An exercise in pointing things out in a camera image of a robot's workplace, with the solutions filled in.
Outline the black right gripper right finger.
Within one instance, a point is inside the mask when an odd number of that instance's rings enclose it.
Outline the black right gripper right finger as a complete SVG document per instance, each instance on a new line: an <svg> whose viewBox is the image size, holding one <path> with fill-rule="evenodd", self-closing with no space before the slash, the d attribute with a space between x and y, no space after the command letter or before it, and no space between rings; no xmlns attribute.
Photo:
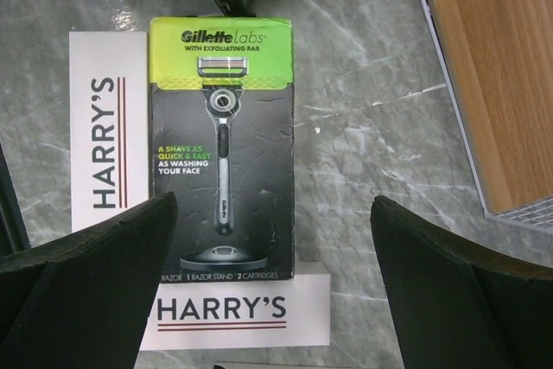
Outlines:
<svg viewBox="0 0 553 369"><path fill-rule="evenodd" d="M456 235L383 195L378 264L407 368L550 368L552 270Z"/></svg>

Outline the white wire wooden shelf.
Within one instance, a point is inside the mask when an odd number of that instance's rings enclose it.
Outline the white wire wooden shelf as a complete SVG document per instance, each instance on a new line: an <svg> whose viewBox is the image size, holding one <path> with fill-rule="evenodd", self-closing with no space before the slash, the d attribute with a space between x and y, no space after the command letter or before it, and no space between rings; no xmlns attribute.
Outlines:
<svg viewBox="0 0 553 369"><path fill-rule="evenodd" d="M421 0L485 216L552 229L552 0Z"/></svg>

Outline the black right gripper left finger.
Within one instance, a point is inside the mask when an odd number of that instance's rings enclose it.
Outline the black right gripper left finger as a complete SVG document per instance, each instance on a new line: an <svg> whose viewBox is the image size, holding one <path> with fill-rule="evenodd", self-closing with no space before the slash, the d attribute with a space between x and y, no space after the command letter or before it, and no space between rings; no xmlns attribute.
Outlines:
<svg viewBox="0 0 553 369"><path fill-rule="evenodd" d="M1 259L3 368L132 368L172 242L175 194Z"/></svg>

